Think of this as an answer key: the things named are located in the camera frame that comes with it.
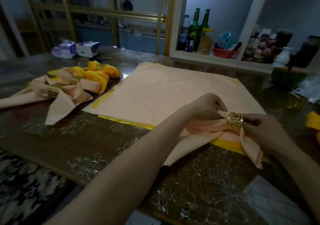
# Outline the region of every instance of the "hand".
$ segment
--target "hand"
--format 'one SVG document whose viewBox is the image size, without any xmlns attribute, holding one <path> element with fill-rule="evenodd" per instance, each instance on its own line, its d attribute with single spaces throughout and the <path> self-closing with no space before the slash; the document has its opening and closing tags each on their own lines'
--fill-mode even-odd
<svg viewBox="0 0 320 225">
<path fill-rule="evenodd" d="M 206 93 L 184 107 L 194 119 L 221 119 L 218 110 L 228 111 L 221 98 L 213 93 Z"/>
<path fill-rule="evenodd" d="M 246 135 L 274 155 L 286 157 L 298 148 L 274 116 L 245 114 L 243 120 Z"/>
</svg>

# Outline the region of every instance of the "glossy table surface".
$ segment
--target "glossy table surface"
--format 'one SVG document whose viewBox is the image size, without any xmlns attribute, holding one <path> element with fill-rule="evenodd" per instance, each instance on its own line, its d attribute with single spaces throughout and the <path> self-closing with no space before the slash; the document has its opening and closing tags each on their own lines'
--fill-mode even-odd
<svg viewBox="0 0 320 225">
<path fill-rule="evenodd" d="M 142 62 L 237 78 L 266 113 L 276 116 L 298 145 L 314 160 L 319 160 L 320 148 L 314 133 L 304 127 L 307 114 L 320 113 L 319 106 L 305 104 L 299 111 L 287 109 L 293 97 L 287 92 L 266 88 L 267 75 L 111 47 L 103 48 L 101 57 L 113 57 L 102 63 L 117 67 L 121 78 Z M 0 62 L 0 98 L 23 89 L 31 79 L 49 70 L 84 67 L 87 60 L 83 57 L 56 59 L 42 54 Z M 119 81 L 111 79 L 107 89 Z M 95 175 L 91 160 L 96 160 L 95 167 L 102 168 L 149 132 L 81 111 L 87 103 L 54 126 L 45 126 L 50 103 L 44 101 L 0 110 L 0 147 L 82 186 Z M 312 223 L 299 189 L 281 164 L 272 156 L 270 160 L 271 163 L 263 163 L 263 170 L 258 170 L 248 157 L 207 144 L 171 167 L 162 168 L 139 209 L 172 224 Z"/>
</svg>

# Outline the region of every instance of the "napkin ring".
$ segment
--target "napkin ring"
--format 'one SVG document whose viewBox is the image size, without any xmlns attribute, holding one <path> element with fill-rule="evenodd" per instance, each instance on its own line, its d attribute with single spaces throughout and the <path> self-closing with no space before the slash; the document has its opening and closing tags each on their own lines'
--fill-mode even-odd
<svg viewBox="0 0 320 225">
<path fill-rule="evenodd" d="M 78 81 L 80 81 L 82 77 L 81 76 L 78 76 L 78 75 L 73 75 L 70 77 L 69 81 L 70 81 L 70 84 L 71 85 L 76 85 L 78 84 Z"/>
<path fill-rule="evenodd" d="M 102 69 L 102 65 L 101 64 L 96 66 L 96 71 L 100 71 L 101 69 Z"/>
<path fill-rule="evenodd" d="M 48 88 L 48 94 L 52 98 L 56 98 L 58 96 L 59 90 L 62 89 L 61 85 L 52 84 Z"/>
<path fill-rule="evenodd" d="M 230 130 L 239 131 L 242 128 L 243 114 L 230 112 L 227 119 L 227 126 Z"/>
</svg>

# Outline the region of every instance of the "red basket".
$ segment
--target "red basket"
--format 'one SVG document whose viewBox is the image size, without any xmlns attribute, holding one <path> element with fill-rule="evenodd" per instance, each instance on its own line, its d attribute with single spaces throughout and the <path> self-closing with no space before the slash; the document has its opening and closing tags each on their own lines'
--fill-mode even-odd
<svg viewBox="0 0 320 225">
<path fill-rule="evenodd" d="M 219 48 L 213 48 L 213 54 L 216 57 L 222 57 L 222 58 L 232 58 L 234 54 L 237 52 L 236 50 L 223 50 Z"/>
</svg>

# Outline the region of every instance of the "person's left hand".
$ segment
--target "person's left hand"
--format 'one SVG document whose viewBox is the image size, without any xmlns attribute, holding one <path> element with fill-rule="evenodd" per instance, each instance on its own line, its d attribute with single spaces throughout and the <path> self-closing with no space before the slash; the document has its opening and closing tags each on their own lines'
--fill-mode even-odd
<svg viewBox="0 0 320 225">
<path fill-rule="evenodd" d="M 213 93 L 206 93 L 185 107 L 194 119 L 222 119 L 218 111 L 228 111 L 221 98 Z"/>
</svg>

